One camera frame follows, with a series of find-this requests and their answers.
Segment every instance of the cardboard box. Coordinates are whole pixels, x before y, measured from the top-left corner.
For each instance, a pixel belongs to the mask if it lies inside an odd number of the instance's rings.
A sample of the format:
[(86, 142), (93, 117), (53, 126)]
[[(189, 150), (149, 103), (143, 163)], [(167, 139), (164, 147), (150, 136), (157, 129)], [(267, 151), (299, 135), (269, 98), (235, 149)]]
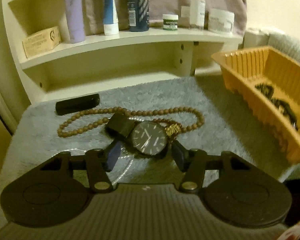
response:
[(59, 27), (55, 26), (30, 35), (22, 41), (26, 57), (54, 49), (61, 42)]

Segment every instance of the black watch dial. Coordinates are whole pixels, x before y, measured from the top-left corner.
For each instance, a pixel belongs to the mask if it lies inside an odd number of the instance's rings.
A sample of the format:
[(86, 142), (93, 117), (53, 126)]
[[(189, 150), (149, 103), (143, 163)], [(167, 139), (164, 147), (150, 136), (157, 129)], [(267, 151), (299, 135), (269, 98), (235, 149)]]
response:
[(157, 155), (166, 147), (168, 137), (164, 127), (155, 122), (141, 122), (131, 133), (132, 145), (147, 155)]

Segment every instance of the white jar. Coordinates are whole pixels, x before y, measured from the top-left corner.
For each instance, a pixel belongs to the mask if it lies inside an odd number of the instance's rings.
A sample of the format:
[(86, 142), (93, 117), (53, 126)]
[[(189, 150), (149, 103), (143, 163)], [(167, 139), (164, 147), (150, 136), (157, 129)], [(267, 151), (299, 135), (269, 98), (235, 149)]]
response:
[(234, 13), (220, 9), (209, 11), (208, 30), (213, 32), (232, 33)]
[(163, 29), (168, 31), (178, 30), (179, 16), (177, 14), (163, 14)]

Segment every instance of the metal rivet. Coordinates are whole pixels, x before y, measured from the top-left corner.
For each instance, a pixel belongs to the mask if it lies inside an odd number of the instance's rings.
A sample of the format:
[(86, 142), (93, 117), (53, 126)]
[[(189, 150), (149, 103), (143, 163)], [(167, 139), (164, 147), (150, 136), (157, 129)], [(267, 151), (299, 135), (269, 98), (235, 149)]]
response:
[(97, 182), (94, 187), (99, 190), (106, 190), (110, 187), (110, 184), (105, 181)]
[(181, 186), (186, 190), (194, 190), (198, 187), (198, 185), (192, 181), (186, 181), (186, 182), (182, 183)]

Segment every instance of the orange tray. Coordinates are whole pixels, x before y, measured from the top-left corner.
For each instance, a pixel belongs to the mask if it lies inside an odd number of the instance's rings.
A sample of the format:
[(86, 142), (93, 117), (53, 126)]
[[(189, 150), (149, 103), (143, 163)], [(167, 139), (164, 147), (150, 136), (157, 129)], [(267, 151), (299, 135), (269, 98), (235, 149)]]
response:
[[(279, 140), (287, 160), (300, 163), (300, 64), (272, 47), (218, 52), (212, 58), (221, 66), (225, 86), (238, 91), (247, 101), (253, 115)], [(288, 118), (268, 100), (255, 85), (266, 83), (274, 87), (272, 98), (290, 104), (297, 116), (296, 131)]]

